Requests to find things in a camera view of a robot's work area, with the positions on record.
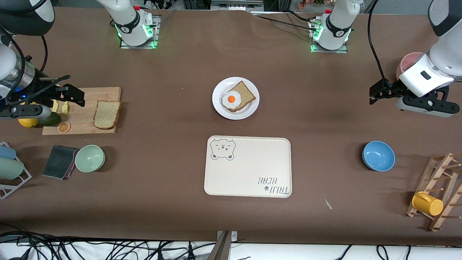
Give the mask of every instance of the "metal cylinder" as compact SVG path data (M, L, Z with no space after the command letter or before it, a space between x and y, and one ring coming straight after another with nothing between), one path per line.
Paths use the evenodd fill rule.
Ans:
M13 71L4 79L0 81L0 85L4 85L8 88L13 87L14 83L18 80L19 73L21 71L21 57L16 54L16 65L13 69ZM25 87L27 87L32 80L34 79L35 76L35 67L32 65L30 62L26 62L25 67L24 67L24 74L23 77L21 78L21 82L19 85L16 87L15 91L18 92Z

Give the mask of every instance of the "brown table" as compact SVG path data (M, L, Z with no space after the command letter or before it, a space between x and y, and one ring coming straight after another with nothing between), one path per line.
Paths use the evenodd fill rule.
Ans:
M271 17L304 25L285 14ZM104 9L56 8L45 72L70 74L67 82L78 87L122 87L117 133L42 136L41 129L1 121L1 139L33 179L0 201L0 222L85 237L214 240L217 230L238 230L249 242L462 244L460 221L446 220L433 233L426 218L404 215L429 156L462 151L462 113L402 112L395 100L369 105L369 87L380 75L365 15L354 23L347 55L310 53L306 30L242 11L175 12L162 24L157 50L119 49L109 21ZM376 15L372 27L391 80L405 54L427 51L437 39L426 16ZM41 64L40 38L18 43ZM259 108L248 119L226 120L213 109L214 87L231 76L259 89ZM462 102L460 83L450 100ZM207 195L212 135L290 140L292 195ZM363 165L360 151L373 140L394 149L389 172ZM42 177L54 144L99 145L106 164L98 173L76 170L68 181Z

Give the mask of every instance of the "slice of bread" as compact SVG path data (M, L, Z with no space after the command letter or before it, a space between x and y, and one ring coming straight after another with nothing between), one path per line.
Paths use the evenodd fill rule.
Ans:
M247 86L244 84L243 81L239 82L234 88L232 88L230 91L237 91L239 94L241 94L241 104L236 107L235 109L229 109L231 112L237 112L241 109L243 109L248 103L254 101L256 97L250 92L250 90L247 88Z
M109 130L116 127L119 120L122 102L98 100L95 115L93 116L93 125L102 130Z

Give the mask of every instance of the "blue bowl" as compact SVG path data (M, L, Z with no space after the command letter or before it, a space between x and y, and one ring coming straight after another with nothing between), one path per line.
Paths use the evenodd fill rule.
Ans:
M374 171L386 172L395 165L395 153L386 143L373 141L364 147L363 161Z

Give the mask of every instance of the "fried egg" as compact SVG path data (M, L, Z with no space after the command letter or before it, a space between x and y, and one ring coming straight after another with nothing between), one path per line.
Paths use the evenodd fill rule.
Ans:
M221 98L221 103L228 109L235 109L241 104L241 94L237 91L228 91Z

